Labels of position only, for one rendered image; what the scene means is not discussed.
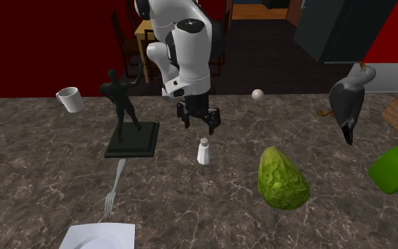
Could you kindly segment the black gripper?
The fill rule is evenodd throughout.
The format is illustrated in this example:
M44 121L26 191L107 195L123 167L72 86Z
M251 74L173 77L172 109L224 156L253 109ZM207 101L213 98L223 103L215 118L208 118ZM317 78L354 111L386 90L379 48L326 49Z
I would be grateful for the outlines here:
M212 135L221 124L220 110L218 108L209 110L208 92L201 95L185 96L177 103L176 108L177 117L184 122L186 129L190 126L190 116L204 120L209 126L209 135Z

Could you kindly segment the white salt shaker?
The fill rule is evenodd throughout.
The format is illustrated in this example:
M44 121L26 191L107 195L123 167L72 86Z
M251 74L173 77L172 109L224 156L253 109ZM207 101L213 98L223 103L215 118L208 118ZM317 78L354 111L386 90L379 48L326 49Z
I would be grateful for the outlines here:
M197 161L202 165L209 164L210 161L210 147L209 140L204 137L201 138L197 152Z

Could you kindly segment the black human figure statue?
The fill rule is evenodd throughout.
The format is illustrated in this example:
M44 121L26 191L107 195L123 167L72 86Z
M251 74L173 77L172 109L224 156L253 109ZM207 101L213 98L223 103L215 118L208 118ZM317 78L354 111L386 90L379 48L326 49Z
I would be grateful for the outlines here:
M100 93L115 105L117 124L106 148L105 158L153 157L158 138L158 122L139 122L128 90L138 86L144 64L134 81L119 82L114 69L108 71L109 83L100 86Z

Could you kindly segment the dark wooden chair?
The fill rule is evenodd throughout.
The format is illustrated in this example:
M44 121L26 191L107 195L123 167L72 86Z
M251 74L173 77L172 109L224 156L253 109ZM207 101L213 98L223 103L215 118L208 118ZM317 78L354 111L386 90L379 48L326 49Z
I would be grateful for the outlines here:
M231 10L228 9L226 11L225 18L223 21L223 27L221 29L222 30L221 39L218 41L217 51L211 53L211 57L216 58L216 61L210 61L209 64L217 66L217 72L211 73L211 76L220 76L221 75L221 67L225 64L226 37L227 37L227 33L228 33L230 15L231 15Z
M133 56L140 55L139 46L137 42L137 38L134 34L136 29L140 24L140 18L134 8L134 0L125 0L125 7L127 11L127 17L129 20L129 25L131 28L131 33L133 35L132 39L126 39L124 35L124 31L119 23L119 18L116 11L113 11L110 15L110 20L112 23L112 29L114 31L115 37L117 39L119 48L121 49L122 59L124 62L124 72L127 78L133 78L134 75L131 75L128 71L127 63L129 62L130 66L138 66L138 64L131 63L131 58Z

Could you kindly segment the yellow wooden dining table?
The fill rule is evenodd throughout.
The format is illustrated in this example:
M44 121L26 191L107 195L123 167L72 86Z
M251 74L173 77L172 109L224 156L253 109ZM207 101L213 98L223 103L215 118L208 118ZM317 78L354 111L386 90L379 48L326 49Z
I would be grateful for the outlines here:
M153 77L160 72L156 64L152 61L148 61L148 57L146 55L148 44L158 41L153 33L152 23L150 21L142 21L134 32L134 35L138 42L141 61L145 64L143 69L145 82L150 83L153 80Z

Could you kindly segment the green lettuce head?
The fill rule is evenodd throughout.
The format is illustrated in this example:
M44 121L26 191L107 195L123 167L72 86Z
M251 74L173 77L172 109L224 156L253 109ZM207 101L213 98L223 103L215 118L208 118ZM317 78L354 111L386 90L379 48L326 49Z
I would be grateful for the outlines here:
M267 148L258 170L257 189L273 208L294 210L310 198L310 187L292 160L275 146Z

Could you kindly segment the silver fork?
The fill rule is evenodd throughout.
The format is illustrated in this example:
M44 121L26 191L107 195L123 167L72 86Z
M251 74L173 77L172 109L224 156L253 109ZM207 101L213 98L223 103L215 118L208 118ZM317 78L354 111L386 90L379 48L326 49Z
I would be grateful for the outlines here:
M126 159L125 158L121 158L119 160L119 162L117 164L117 172L116 172L115 182L114 182L113 188L107 194L107 196L105 198L105 216L107 218L110 218L112 216L112 208L113 208L113 204L114 204L114 200L115 200L115 196L116 196L117 184L119 182L119 178L120 178L120 175L122 173L122 170L124 168L125 163L126 163Z

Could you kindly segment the white mug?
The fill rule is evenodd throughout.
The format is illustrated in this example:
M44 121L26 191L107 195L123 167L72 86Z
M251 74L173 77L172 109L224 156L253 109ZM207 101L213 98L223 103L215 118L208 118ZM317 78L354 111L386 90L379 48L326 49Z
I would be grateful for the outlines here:
M80 112L85 107L79 89L77 87L63 88L56 93L56 97L70 113Z

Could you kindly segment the grey white seagull figure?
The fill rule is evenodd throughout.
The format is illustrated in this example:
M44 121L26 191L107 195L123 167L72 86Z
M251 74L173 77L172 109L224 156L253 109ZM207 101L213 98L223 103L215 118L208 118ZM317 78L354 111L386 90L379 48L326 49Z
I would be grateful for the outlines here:
M358 122L363 101L365 98L365 87L376 76L376 69L359 63L361 70L354 75L347 76L333 85L329 92L330 109L324 113L317 109L315 112L321 116L331 115L341 129L344 141L353 144L353 129Z

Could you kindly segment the white square plate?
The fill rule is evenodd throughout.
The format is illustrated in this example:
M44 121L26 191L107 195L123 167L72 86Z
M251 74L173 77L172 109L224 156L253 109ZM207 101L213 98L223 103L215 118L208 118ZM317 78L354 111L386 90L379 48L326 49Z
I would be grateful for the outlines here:
M59 249L134 249L134 224L96 223L71 226Z

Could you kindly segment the dark grey refrigerator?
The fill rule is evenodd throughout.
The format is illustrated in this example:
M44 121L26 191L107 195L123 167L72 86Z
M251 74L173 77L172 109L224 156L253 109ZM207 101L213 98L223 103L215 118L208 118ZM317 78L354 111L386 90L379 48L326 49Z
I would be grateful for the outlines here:
M317 62L364 59L398 0L303 0L294 40Z

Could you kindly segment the green spray bottle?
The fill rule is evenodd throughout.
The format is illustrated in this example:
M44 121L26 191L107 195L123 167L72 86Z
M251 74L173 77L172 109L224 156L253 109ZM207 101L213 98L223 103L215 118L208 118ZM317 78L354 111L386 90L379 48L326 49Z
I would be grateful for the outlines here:
M381 155L370 167L368 175L385 194L398 192L398 146Z

